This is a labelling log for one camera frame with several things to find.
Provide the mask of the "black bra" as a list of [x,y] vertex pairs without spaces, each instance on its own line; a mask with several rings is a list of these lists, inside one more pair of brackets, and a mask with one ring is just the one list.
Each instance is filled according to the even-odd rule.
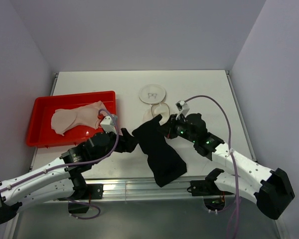
[[163,187],[187,172],[187,165],[180,155],[166,143],[158,131],[161,115],[143,123],[132,131],[142,152],[147,156],[156,184]]

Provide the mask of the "pink bra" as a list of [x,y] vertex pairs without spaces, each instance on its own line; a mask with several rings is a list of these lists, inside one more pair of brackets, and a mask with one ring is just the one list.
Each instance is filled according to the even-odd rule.
[[101,101],[74,109],[57,109],[51,118],[51,128],[56,134],[62,136],[65,132],[80,125],[97,129],[100,123],[99,110],[101,109],[106,109]]

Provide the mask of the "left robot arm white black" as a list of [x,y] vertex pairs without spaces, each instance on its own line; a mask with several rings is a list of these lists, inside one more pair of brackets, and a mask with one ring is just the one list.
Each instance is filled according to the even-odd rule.
[[0,180],[0,224],[36,204],[85,197],[88,186],[82,173],[112,152],[133,152],[137,144],[125,128],[122,134],[99,132],[45,166],[10,180]]

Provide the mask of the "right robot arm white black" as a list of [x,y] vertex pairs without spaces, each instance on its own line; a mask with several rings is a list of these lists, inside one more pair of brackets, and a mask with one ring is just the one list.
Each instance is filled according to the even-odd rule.
[[235,151],[207,130],[199,113],[186,117],[171,115],[158,130],[167,138],[180,136],[193,142],[198,154],[224,167],[212,170],[205,179],[206,190],[211,194],[219,191],[238,193],[273,220],[277,220],[295,198],[284,170],[265,167]]

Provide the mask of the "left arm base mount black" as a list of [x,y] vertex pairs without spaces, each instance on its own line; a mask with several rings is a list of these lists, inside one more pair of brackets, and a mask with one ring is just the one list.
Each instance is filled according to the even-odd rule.
[[[92,203],[92,200],[100,200],[103,196],[103,184],[88,184],[87,190],[79,200],[87,201],[87,204]],[[77,203],[68,203],[68,212],[70,214],[85,214],[90,209],[90,206],[79,205]]]

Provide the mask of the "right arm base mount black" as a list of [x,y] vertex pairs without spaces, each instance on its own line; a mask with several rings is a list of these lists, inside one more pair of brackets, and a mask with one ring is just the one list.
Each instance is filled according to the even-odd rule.
[[204,197],[204,206],[211,211],[221,211],[225,207],[225,193],[207,180],[190,181],[186,189],[193,197]]

